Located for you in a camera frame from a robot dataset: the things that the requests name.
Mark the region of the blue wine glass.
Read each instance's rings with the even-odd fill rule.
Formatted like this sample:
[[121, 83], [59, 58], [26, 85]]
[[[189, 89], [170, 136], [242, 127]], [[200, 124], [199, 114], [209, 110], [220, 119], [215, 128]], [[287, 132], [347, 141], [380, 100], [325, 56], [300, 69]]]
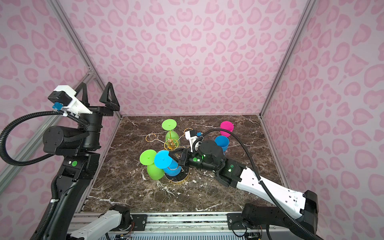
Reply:
[[155, 165], [159, 169], [163, 169], [165, 174], [170, 177], [175, 177], [179, 173], [171, 173], [171, 163], [173, 159], [169, 157], [169, 151], [162, 150], [159, 151], [155, 156]]
[[226, 136], [218, 136], [215, 138], [215, 143], [221, 147], [225, 153], [229, 147], [230, 141]]

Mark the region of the magenta wine glass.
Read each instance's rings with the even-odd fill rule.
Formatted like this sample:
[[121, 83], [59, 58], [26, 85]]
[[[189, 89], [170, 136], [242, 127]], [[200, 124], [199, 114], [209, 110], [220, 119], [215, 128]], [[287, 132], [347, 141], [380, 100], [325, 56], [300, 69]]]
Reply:
[[[229, 132], [233, 132], [234, 130], [234, 124], [232, 122], [229, 122], [229, 121], [224, 121], [220, 124], [220, 128], [221, 129], [224, 129], [226, 131], [229, 131]], [[229, 138], [231, 136], [231, 134], [227, 133], [227, 132], [223, 132], [223, 131], [220, 131], [220, 134], [222, 136], [225, 136], [227, 138]]]

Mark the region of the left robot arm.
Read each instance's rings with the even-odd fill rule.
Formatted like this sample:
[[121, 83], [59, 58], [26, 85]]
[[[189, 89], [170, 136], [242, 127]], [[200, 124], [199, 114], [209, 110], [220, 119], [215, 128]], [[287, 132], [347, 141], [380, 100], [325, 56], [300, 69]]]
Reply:
[[77, 206], [99, 167], [100, 135], [103, 117], [120, 110], [113, 84], [107, 83], [101, 97], [102, 106], [90, 106], [87, 86], [75, 90], [57, 86], [48, 99], [53, 109], [64, 111], [79, 123], [77, 128], [51, 126], [43, 135], [44, 152], [63, 156], [64, 160], [51, 183], [52, 198], [32, 235], [33, 240], [65, 240]]

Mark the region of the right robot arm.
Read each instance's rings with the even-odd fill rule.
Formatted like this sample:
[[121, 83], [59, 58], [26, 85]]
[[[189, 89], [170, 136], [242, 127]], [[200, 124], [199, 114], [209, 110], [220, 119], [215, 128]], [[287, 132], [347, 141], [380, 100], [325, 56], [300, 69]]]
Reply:
[[223, 186], [246, 191], [273, 204], [273, 207], [246, 204], [241, 215], [245, 227], [280, 226], [304, 240], [320, 239], [316, 234], [318, 196], [314, 192], [294, 191], [257, 175], [251, 168], [227, 158], [214, 141], [204, 141], [193, 151], [171, 151], [169, 157], [180, 166], [213, 172]]

